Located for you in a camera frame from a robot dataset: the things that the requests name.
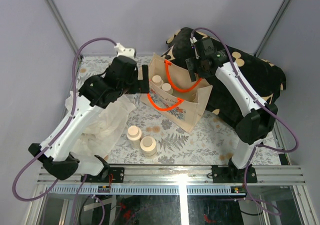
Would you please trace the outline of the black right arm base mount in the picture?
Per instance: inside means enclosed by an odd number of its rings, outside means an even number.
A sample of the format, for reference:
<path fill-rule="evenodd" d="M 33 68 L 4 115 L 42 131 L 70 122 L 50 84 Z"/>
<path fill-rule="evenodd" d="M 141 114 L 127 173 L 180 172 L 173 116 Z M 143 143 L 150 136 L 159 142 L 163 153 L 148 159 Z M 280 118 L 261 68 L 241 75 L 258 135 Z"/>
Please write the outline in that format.
<path fill-rule="evenodd" d="M 248 184 L 258 182 L 256 170 L 252 165 L 249 165 L 247 173 L 245 173 L 245 168 L 237 169 L 234 165 L 212 165 L 211 173 L 213 182 L 217 184 L 243 183 L 245 176 Z"/>

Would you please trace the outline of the cream bottle wooden cap front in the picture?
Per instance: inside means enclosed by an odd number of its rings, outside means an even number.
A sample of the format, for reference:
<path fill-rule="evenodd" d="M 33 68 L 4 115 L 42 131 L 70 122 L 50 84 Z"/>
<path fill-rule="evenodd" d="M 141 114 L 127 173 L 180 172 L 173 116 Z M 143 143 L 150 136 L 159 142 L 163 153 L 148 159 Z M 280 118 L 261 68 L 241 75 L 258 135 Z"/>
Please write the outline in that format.
<path fill-rule="evenodd" d="M 127 139 L 129 140 L 131 146 L 134 149 L 140 149 L 140 142 L 142 138 L 142 130 L 135 126 L 132 125 L 127 129 L 126 133 Z"/>

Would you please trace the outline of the green bottle wooden cap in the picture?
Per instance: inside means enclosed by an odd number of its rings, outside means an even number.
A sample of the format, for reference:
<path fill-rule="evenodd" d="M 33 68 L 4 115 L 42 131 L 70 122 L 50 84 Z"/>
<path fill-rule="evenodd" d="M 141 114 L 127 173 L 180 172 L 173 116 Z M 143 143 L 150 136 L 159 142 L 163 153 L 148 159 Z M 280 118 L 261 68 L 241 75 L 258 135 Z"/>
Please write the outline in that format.
<path fill-rule="evenodd" d="M 169 84 L 169 83 L 164 83 L 162 86 L 161 86 L 161 89 L 168 93 L 169 95 L 172 95 L 173 94 L 173 88 L 172 86 Z"/>

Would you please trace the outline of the cream bottle wooden cap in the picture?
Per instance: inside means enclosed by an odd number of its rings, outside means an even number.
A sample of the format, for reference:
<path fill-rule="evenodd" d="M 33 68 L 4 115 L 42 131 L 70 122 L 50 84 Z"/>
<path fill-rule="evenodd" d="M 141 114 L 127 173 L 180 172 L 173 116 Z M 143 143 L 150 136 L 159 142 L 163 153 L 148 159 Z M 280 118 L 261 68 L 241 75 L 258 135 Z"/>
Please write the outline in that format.
<path fill-rule="evenodd" d="M 163 84 L 164 84 L 164 81 L 163 79 L 161 78 L 160 75 L 154 75 L 151 79 L 152 83 L 157 86 L 158 88 L 162 88 Z"/>
<path fill-rule="evenodd" d="M 126 133 L 127 139 L 129 140 L 131 146 L 134 149 L 140 149 L 140 142 L 142 138 L 142 130 L 135 126 L 132 125 L 127 129 Z"/>

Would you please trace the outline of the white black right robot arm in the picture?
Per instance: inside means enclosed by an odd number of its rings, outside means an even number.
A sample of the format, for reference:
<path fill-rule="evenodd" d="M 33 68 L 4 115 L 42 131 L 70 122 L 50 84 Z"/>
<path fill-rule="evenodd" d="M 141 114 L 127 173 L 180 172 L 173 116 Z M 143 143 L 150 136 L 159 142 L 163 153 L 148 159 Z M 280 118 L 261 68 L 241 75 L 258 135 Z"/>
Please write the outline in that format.
<path fill-rule="evenodd" d="M 267 104 L 245 79 L 227 47 L 217 50 L 211 38 L 190 38 L 195 56 L 186 59 L 191 81 L 196 78 L 217 78 L 227 88 L 238 107 L 242 119 L 235 126 L 239 141 L 233 157 L 225 167 L 214 165 L 211 177 L 214 183 L 256 183 L 256 171 L 251 161 L 256 148 L 272 131 L 278 108 Z"/>

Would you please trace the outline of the wide cream jar wooden lid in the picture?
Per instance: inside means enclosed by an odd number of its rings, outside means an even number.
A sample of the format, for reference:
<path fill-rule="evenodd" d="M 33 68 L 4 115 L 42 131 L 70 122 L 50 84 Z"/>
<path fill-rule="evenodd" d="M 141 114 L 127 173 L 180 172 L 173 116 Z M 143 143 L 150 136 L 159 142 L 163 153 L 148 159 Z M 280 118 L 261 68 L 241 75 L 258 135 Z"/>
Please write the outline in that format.
<path fill-rule="evenodd" d="M 157 143 L 151 136 L 145 136 L 141 139 L 140 148 L 147 159 L 153 159 L 157 155 Z"/>

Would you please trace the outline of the beige canvas tote bag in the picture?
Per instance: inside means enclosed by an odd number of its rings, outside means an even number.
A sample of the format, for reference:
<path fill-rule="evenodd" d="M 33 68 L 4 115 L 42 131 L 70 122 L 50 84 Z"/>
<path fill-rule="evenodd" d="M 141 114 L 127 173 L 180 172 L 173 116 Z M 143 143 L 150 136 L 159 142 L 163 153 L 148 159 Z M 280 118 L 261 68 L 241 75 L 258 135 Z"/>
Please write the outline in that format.
<path fill-rule="evenodd" d="M 188 70 L 157 54 L 148 65 L 148 76 L 149 93 L 141 95 L 140 101 L 190 133 L 205 112 L 213 86 L 200 78 L 192 82 Z M 172 94 L 155 85 L 154 76 L 171 85 Z"/>

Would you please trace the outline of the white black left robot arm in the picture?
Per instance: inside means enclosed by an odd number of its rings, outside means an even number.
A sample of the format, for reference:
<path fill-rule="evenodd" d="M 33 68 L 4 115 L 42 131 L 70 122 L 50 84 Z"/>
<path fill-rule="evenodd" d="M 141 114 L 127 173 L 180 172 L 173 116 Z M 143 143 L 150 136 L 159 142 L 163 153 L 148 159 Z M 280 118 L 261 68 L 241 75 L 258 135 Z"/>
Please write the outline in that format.
<path fill-rule="evenodd" d="M 78 173 L 105 182 L 110 175 L 109 164 L 99 155 L 79 155 L 72 152 L 72 148 L 108 105 L 124 94 L 149 92 L 149 67 L 138 68 L 134 59 L 119 55 L 104 73 L 85 80 L 73 96 L 71 111 L 46 140 L 31 144 L 28 151 L 58 180 L 64 181 Z"/>

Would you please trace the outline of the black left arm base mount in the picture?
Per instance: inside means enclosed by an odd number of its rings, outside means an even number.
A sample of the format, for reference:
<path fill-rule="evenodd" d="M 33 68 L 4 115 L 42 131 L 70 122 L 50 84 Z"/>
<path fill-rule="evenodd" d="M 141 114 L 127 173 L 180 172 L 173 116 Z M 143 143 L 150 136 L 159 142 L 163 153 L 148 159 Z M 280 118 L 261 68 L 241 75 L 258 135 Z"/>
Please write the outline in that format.
<path fill-rule="evenodd" d="M 80 181 L 85 183 L 123 183 L 125 176 L 124 167 L 108 167 L 104 168 L 98 175 L 81 176 Z"/>

